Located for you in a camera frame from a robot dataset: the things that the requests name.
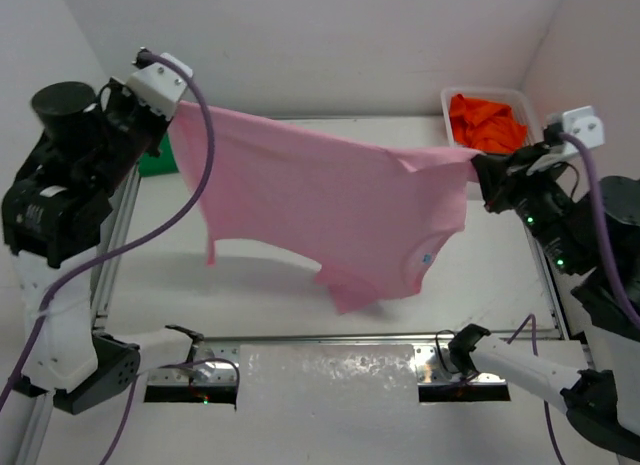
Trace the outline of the green t shirt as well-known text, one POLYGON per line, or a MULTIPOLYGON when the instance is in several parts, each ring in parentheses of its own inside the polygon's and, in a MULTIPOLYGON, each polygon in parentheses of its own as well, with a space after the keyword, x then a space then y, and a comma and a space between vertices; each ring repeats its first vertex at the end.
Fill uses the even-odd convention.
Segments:
POLYGON ((167 135, 161 140, 158 152, 158 156, 144 154, 141 157, 138 163, 138 171, 141 177, 155 177, 178 172, 170 140, 167 135))

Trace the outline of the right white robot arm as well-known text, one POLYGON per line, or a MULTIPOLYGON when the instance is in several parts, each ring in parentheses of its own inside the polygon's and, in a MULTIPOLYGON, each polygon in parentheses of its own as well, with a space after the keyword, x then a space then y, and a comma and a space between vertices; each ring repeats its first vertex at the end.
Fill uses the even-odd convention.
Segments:
POLYGON ((596 366, 578 369, 529 355, 479 325, 448 344, 458 373, 498 375, 541 398, 591 444, 639 458, 639 182, 598 178, 574 201, 557 183, 564 168, 536 171, 542 148, 473 161, 486 209, 514 211, 560 273, 579 275, 572 295, 585 311, 596 366))

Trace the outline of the pink t shirt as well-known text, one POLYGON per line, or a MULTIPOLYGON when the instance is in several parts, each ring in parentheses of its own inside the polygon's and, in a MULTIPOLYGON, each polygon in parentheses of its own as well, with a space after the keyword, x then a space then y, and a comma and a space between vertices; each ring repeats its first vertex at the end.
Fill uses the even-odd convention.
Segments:
POLYGON ((417 295, 441 248, 463 230, 465 148, 389 149, 194 103, 169 140, 207 244, 246 239, 307 257, 342 313, 417 295))

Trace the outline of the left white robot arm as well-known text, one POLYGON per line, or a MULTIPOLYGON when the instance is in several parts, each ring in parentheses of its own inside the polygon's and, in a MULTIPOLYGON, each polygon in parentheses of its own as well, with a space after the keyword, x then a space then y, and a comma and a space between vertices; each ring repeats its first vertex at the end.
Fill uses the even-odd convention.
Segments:
POLYGON ((111 197, 156 154, 187 89, 180 78, 66 81, 34 94, 43 131, 1 204, 3 239, 25 303, 25 347, 7 392, 51 393, 69 414, 124 391, 142 373, 180 365, 195 334, 179 326, 116 338, 95 330, 91 274, 104 261, 111 197))

